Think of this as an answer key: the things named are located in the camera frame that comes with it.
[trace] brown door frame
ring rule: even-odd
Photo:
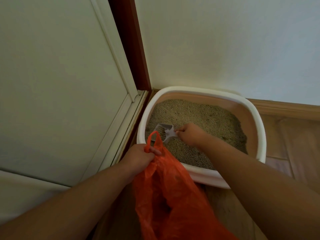
[[[134,0],[108,0],[138,90],[151,91]]]

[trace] person's right arm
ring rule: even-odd
[[[195,124],[177,129],[210,159],[268,239],[320,239],[320,195]]]

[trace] person's left arm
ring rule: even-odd
[[[124,158],[0,226],[0,239],[85,239],[122,189],[161,153],[134,145]]]

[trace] litter box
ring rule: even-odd
[[[138,144],[146,143],[145,129],[155,105],[168,99],[182,99],[199,104],[216,105],[229,110],[241,122],[241,128],[247,136],[246,147],[249,156],[265,163],[267,149],[266,133],[257,109],[249,100],[239,95],[218,90],[176,86],[158,91],[142,115],[137,135]],[[230,189],[218,171],[184,163],[182,165],[195,182]]]

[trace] white litter box rim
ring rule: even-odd
[[[262,163],[266,162],[266,151],[267,151],[266,132],[264,130],[262,119],[256,107],[249,100],[239,95],[229,93],[229,92],[218,91],[218,90],[205,89],[205,88],[173,86],[173,87],[166,87],[158,91],[154,95],[154,97],[150,100],[149,104],[147,105],[142,115],[139,128],[138,128],[137,144],[146,143],[145,130],[147,126],[147,120],[154,104],[162,95],[166,93],[173,93],[173,92],[191,93],[191,94],[198,94],[198,95],[205,95],[205,96],[212,96],[216,98],[227,99],[227,100],[231,100],[236,103],[242,104],[244,107],[246,107],[252,114],[254,122],[256,124],[256,128],[257,128],[258,150],[257,150],[256,158]],[[191,178],[195,182],[216,186],[224,189],[230,188],[229,185],[226,183],[226,181],[222,178],[221,174],[218,173],[218,171],[216,170],[199,168],[199,167],[191,166],[185,163],[182,163],[182,165],[186,168]]]

